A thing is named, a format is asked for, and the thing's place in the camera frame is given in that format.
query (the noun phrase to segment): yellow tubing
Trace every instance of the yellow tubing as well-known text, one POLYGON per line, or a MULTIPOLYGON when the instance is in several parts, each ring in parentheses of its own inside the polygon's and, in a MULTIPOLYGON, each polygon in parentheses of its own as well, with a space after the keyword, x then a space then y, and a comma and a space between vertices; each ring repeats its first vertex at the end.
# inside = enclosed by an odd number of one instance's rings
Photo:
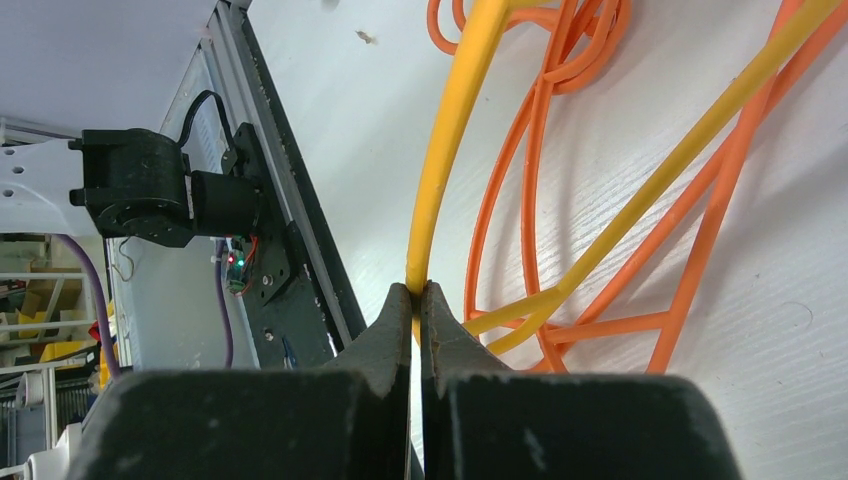
MULTIPOLYGON (((544 3, 538 0, 480 0, 474 2, 454 55, 430 145, 418 184, 409 248, 406 256, 406 286, 413 297, 420 297, 427 282, 427 266, 436 219, 442 204, 459 143, 468 125, 474 102, 500 42, 509 12, 514 8, 544 3)), ((420 338, 418 312, 413 333, 420 338)))

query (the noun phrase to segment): metal frame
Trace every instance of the metal frame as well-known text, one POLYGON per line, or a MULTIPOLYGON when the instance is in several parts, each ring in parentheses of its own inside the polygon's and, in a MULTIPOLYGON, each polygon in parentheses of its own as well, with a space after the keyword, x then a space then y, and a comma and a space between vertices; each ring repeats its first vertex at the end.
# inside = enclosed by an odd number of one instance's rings
MULTIPOLYGON (((42 391, 44 392, 44 415, 45 415, 45 445, 47 449, 53 448, 59 441, 59 420, 56 405, 56 369, 69 366, 85 365, 84 358, 68 358, 56 362, 34 363, 32 365, 18 365, 14 367, 0 368, 0 375, 10 373, 41 372, 42 391)), ((5 388, 19 383, 23 375, 18 378, 4 382, 0 388, 5 388)))
MULTIPOLYGON (((185 113, 196 95, 203 90, 221 91, 220 85, 211 78, 207 51, 210 48, 208 38, 200 40, 200 47, 187 66, 159 133, 171 138, 179 136, 185 113)), ((198 110, 193 125, 183 149, 189 156, 192 170, 215 171, 215 164, 218 164, 217 171, 220 171, 225 142, 219 133, 220 121, 213 102, 205 103, 198 110)), ((129 282, 124 282, 115 271, 110 275, 121 365, 133 365, 137 370, 222 365, 216 359, 223 356, 223 329, 220 321, 209 321, 217 320, 220 315, 216 294, 209 282, 213 265, 208 260, 214 252, 214 244, 198 237, 187 248, 165 249, 130 238, 119 253, 118 247, 123 242, 123 239, 106 241, 111 268, 120 268, 129 275, 130 264, 124 255, 131 258, 136 267, 129 282), (164 285, 169 292, 179 288, 180 295, 168 294, 153 304, 150 301, 154 295, 152 291, 162 292, 164 285), (167 338, 162 337, 165 331, 167 338)), ((233 327, 234 366, 256 368, 257 355, 254 342, 247 338, 243 306, 232 296, 228 296, 227 304, 233 327)))
POLYGON ((365 321, 356 303, 350 281, 332 240, 318 197, 309 181, 303 159, 282 112, 273 81, 258 51, 246 11, 218 2, 209 22, 213 48, 211 68, 227 106, 231 123, 256 127, 272 182, 286 221, 299 227, 314 275, 335 322, 343 346, 364 329, 365 321))
POLYGON ((43 143, 57 138, 76 138, 80 135, 80 132, 71 129, 42 125, 19 118, 4 117, 2 122, 5 127, 5 141, 9 143, 43 143))
MULTIPOLYGON (((53 285, 53 292, 50 295, 50 301, 47 304, 47 310, 45 311, 44 318, 47 319, 47 322, 40 323, 27 323, 27 324, 18 324, 18 325, 0 325, 0 333, 2 332, 21 332, 25 330, 38 330, 38 335, 34 338, 21 338, 17 340, 8 340, 5 342, 0 342, 0 347, 3 346, 13 346, 13 345, 30 345, 34 343, 43 343, 44 342, 44 334, 47 330, 52 330, 56 328, 62 327, 85 327, 94 323, 92 312, 94 312, 94 306, 92 304, 92 295, 91 295, 91 284, 89 283, 88 276, 85 273, 63 273, 63 272, 46 272, 46 273, 29 273, 29 272, 21 272, 21 273, 0 273, 0 280, 56 280, 56 283, 53 285), (62 288, 65 286, 65 280, 82 280, 83 285, 83 296, 85 303, 85 320, 66 320, 66 321, 58 321, 51 322, 49 321, 53 317, 53 313, 56 310, 56 304, 59 302, 59 294, 62 292, 62 288)), ((0 374, 3 373, 12 373, 6 371, 4 369, 0 369, 0 374)))

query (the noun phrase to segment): white surface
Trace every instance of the white surface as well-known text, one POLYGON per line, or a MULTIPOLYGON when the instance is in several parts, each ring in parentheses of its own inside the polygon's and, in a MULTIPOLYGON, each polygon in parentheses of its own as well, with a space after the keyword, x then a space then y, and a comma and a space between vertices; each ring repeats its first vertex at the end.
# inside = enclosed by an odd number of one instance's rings
MULTIPOLYGON (((388 284, 404 278, 418 175, 451 59, 427 37, 423 0, 322 3, 257 0, 250 16, 372 321, 388 284), (367 45, 356 30, 377 42, 367 45)), ((601 78, 553 102, 538 202, 543 285, 562 275, 759 50, 778 4, 634 2, 630 31, 601 78)), ((848 296, 840 276, 848 267, 847 40, 846 32, 837 37, 763 125, 671 364, 713 402, 747 478, 843 478, 848 469, 848 296)), ((546 41, 530 26, 506 35, 460 149, 430 263, 455 312, 483 189, 546 41)), ((675 184, 556 321, 573 320, 591 301, 684 185, 675 184)), ((492 222, 483 306, 523 296, 519 188, 513 168, 492 222)), ((695 220, 611 315, 667 308, 695 220)), ((586 342, 569 365, 642 371, 655 337, 586 342)), ((507 360, 520 367, 538 356, 528 345, 507 360)))
POLYGON ((82 152, 67 140, 0 148, 0 231, 97 235, 68 193, 83 187, 82 152))
POLYGON ((7 0, 0 116, 158 130, 215 0, 7 0))

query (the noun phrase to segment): wire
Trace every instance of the wire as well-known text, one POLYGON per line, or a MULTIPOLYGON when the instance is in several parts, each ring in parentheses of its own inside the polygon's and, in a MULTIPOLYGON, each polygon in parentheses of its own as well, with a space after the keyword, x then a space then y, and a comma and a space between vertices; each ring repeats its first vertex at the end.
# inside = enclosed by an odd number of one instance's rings
POLYGON ((180 148, 185 147, 185 144, 188 142, 188 137, 191 135, 191 125, 194 123, 194 117, 197 115, 197 111, 200 109, 200 106, 203 105, 203 102, 205 102, 209 97, 215 99, 215 105, 218 107, 218 117, 221 119, 221 127, 224 130, 224 137, 227 139, 227 148, 229 150, 235 150, 236 142, 233 140, 233 134, 230 131, 230 122, 227 120, 227 110, 224 108, 224 99, 212 90, 204 90, 200 92, 200 94, 195 97, 194 101, 191 102, 191 105, 189 105, 188 111, 186 111, 185 120, 183 121, 183 129, 180 132, 180 138, 177 140, 177 145, 179 145, 180 148))
POLYGON ((73 238, 63 234, 55 235, 55 237, 77 257, 83 271, 88 277, 88 283, 91 284, 94 294, 94 311, 97 315, 97 328, 100 330, 100 342, 103 345, 102 354, 106 359, 106 367, 109 369, 109 375, 117 379, 121 376, 121 366, 118 363, 117 357, 115 357, 115 345, 112 343, 112 334, 109 330, 109 315, 106 311, 106 297, 103 295, 103 286, 100 284, 97 269, 91 262, 91 258, 85 253, 85 250, 73 238))
POLYGON ((115 262, 112 262, 112 269, 115 270, 116 272, 118 272, 118 276, 121 277, 121 281, 124 282, 124 283, 127 283, 130 280, 132 280, 133 275, 135 275, 135 261, 133 261, 132 257, 130 257, 129 255, 124 253, 124 250, 123 250, 124 245, 126 245, 129 240, 130 240, 130 237, 127 237, 127 238, 121 240, 121 243, 118 244, 118 254, 121 255, 122 257, 126 258, 127 261, 130 262, 130 274, 129 274, 129 276, 124 275, 124 272, 121 271, 121 268, 118 267, 118 264, 115 263, 115 262))
POLYGON ((707 110, 556 286, 500 310, 469 320, 466 328, 472 334, 479 335, 512 319, 530 314, 518 328, 489 345, 489 349, 495 354, 510 350, 532 336, 618 244, 697 154, 730 121, 742 105, 766 82, 769 76, 777 71, 840 2, 841 0, 806 2, 787 22, 786 27, 774 35, 716 103, 707 110))
POLYGON ((224 247, 226 242, 218 240, 215 242, 215 293, 218 297, 218 309, 221 311, 221 320, 224 324, 224 342, 226 344, 226 356, 224 358, 224 366, 232 368, 233 366, 233 327, 230 323, 230 314, 227 311, 227 300, 224 298, 224 272, 222 257, 224 256, 224 247))
POLYGON ((254 263, 255 254, 256 254, 256 252, 259 248, 259 237, 257 237, 256 235, 251 235, 250 241, 251 241, 250 252, 247 254, 247 256, 244 259, 244 262, 245 262, 245 265, 246 265, 244 276, 248 278, 248 281, 244 285, 244 288, 242 288, 238 292, 234 292, 234 295, 236 297, 243 297, 244 294, 247 293, 250 290, 250 287, 253 286, 253 263, 254 263))

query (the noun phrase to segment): yellow cable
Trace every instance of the yellow cable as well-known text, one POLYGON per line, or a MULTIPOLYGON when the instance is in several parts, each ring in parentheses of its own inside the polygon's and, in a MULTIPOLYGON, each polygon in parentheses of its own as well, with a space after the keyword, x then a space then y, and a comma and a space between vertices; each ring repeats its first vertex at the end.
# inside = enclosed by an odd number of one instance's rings
MULTIPOLYGON (((544 2, 479 0, 474 2, 471 9, 430 134, 430 145, 427 147, 415 198, 406 257, 406 286, 414 297, 420 297, 424 291, 436 218, 445 186, 474 102, 506 28, 509 12, 514 8, 539 3, 544 2)), ((416 339, 420 338, 419 320, 416 312, 412 326, 416 339)))
POLYGON ((722 93, 556 286, 470 320, 465 324, 466 328, 473 335, 479 335, 515 318, 532 313, 519 328, 492 342, 489 349, 492 353, 500 354, 530 338, 621 241, 701 150, 730 122, 748 99, 818 28, 841 1, 808 0, 804 2, 786 26, 763 47, 722 93))

